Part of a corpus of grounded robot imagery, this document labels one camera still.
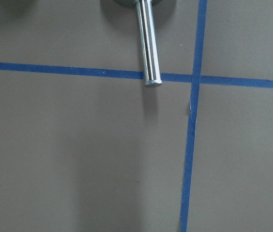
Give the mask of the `steel ice scoop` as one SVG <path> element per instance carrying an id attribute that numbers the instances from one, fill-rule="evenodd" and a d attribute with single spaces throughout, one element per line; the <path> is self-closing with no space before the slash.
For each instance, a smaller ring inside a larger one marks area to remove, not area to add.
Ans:
<path id="1" fill-rule="evenodd" d="M 143 59 L 143 79 L 147 88 L 162 85 L 156 42 L 153 6 L 161 0 L 117 0 L 118 5 L 136 10 Z"/>

